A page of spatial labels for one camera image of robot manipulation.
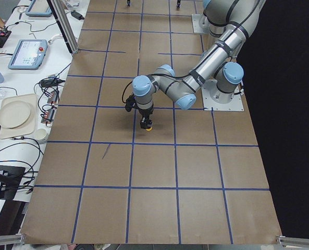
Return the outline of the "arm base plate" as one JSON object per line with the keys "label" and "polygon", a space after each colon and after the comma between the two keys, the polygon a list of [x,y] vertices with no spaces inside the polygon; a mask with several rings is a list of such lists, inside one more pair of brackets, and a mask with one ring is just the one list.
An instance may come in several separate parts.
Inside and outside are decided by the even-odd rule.
{"label": "arm base plate", "polygon": [[193,33],[195,34],[209,34],[209,22],[207,17],[203,14],[192,14]]}
{"label": "arm base plate", "polygon": [[244,111],[238,85],[234,92],[227,94],[217,88],[217,80],[209,79],[201,90],[205,111]]}

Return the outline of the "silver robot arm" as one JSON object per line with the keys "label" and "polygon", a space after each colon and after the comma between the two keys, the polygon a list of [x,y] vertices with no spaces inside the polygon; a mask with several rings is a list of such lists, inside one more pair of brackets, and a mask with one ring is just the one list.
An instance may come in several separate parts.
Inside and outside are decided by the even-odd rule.
{"label": "silver robot arm", "polygon": [[133,93],[125,101],[125,109],[137,109],[142,118],[140,127],[150,130],[150,115],[154,110],[153,94],[161,90],[181,109],[187,110],[196,101],[197,91],[206,80],[217,80],[217,101],[228,102],[228,95],[243,78],[242,67],[227,58],[244,44],[253,34],[263,8],[264,1],[203,1],[203,15],[211,28],[219,28],[218,33],[209,32],[216,41],[205,51],[198,64],[185,76],[176,76],[170,65],[158,67],[154,73],[135,77]]}

